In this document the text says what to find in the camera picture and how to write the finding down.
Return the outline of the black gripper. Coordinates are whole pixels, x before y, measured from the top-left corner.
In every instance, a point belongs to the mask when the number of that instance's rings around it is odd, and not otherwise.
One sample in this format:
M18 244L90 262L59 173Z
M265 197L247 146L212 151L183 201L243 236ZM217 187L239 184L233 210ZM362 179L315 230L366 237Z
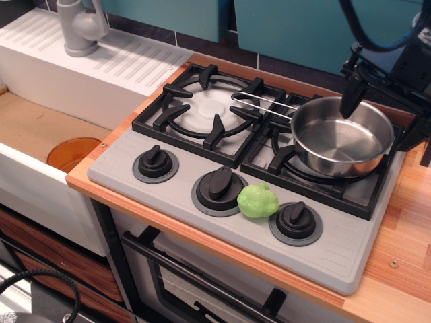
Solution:
M340 113L349 118L370 87L404 104L418 114L430 109L430 12L417 14L405 44L375 50L354 11L345 16L357 39L342 73L347 85ZM397 151L407 152L430 137L430 117L415 117L404 132Z

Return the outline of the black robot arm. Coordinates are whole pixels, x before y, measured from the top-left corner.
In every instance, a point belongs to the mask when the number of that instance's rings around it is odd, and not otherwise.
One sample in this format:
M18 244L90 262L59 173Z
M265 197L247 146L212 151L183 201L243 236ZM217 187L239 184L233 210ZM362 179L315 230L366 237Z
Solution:
M414 115L397 149L409 151L430 138L430 2L415 8L394 1L341 1L354 37L341 73L347 83L341 114L353 114L367 92L382 94Z

